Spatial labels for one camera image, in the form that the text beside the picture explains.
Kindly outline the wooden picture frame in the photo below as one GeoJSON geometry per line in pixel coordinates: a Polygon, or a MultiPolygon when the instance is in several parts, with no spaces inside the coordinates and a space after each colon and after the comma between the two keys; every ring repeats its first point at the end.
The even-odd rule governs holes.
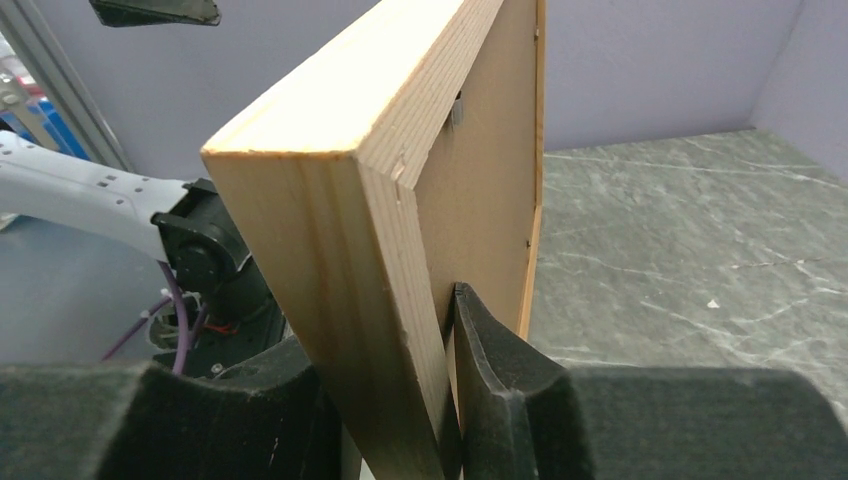
{"type": "Polygon", "coordinates": [[[201,156],[379,479],[456,479],[456,283],[525,335],[546,5],[381,1],[201,156]]]}

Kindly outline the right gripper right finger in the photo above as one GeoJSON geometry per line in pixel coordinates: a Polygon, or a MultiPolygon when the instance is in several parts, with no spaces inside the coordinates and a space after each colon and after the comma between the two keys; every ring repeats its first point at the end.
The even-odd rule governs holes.
{"type": "Polygon", "coordinates": [[[468,479],[843,479],[847,433],[791,370],[564,367],[457,283],[468,479]]]}

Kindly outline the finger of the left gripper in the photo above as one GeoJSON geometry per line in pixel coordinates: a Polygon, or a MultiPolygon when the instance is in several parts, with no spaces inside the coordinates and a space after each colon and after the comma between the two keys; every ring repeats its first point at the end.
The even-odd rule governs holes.
{"type": "Polygon", "coordinates": [[[107,27],[130,28],[165,24],[217,26],[221,12],[212,0],[90,0],[107,27]]]}

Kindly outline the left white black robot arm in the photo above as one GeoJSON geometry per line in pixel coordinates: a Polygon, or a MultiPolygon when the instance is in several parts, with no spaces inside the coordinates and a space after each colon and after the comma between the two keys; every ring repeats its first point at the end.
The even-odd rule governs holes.
{"type": "Polygon", "coordinates": [[[261,38],[232,1],[5,1],[1,30],[70,146],[1,70],[1,360],[152,358],[212,376],[286,321],[199,158],[261,38]]]}

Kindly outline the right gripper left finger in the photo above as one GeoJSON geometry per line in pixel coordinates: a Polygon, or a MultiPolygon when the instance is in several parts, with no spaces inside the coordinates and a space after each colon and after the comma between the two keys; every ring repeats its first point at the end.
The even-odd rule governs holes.
{"type": "Polygon", "coordinates": [[[153,362],[5,365],[5,479],[337,479],[339,416],[289,337],[213,379],[153,362]]]}

